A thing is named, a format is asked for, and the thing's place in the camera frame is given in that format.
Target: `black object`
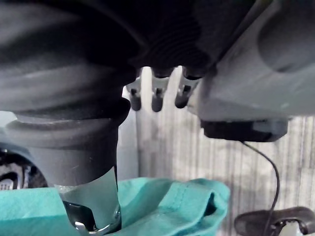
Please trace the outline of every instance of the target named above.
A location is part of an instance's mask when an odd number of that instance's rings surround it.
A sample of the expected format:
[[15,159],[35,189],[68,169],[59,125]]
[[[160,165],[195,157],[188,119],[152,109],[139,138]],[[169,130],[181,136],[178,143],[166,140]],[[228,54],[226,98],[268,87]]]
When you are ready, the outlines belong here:
[[151,107],[154,112],[161,111],[163,107],[163,97],[153,95]]
[[188,101],[189,101],[189,97],[177,94],[175,98],[175,106],[179,109],[182,109],[188,104]]
[[[237,216],[234,221],[236,232],[242,236],[261,236],[268,214],[269,211],[260,210]],[[314,212],[309,208],[297,206],[274,211],[271,217],[271,224],[274,227],[273,229],[269,228],[267,231],[268,235],[271,235],[273,231],[275,233],[280,232],[285,222],[288,221],[297,221],[304,235],[315,233]]]
[[201,121],[208,138],[249,142],[273,142],[287,133],[287,119],[256,121],[211,122]]
[[159,112],[163,107],[163,99],[167,91],[168,80],[174,68],[152,68],[152,103],[151,107],[154,112]]
[[175,98],[175,106],[179,109],[184,108],[189,101],[192,92],[197,87],[199,79],[205,76],[207,71],[216,71],[215,67],[208,70],[205,67],[183,67],[181,79],[178,85],[178,92]]
[[137,95],[133,95],[130,94],[130,104],[131,104],[131,108],[137,112],[141,109],[141,97],[137,96]]

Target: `teal cloth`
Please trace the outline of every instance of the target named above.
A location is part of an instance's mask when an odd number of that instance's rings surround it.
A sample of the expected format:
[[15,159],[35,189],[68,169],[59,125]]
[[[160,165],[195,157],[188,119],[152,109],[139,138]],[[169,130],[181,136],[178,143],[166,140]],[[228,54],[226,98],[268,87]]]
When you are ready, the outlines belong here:
[[[111,236],[214,236],[229,189],[220,182],[138,178],[118,184],[123,228]],[[0,236],[79,236],[54,188],[0,191]]]

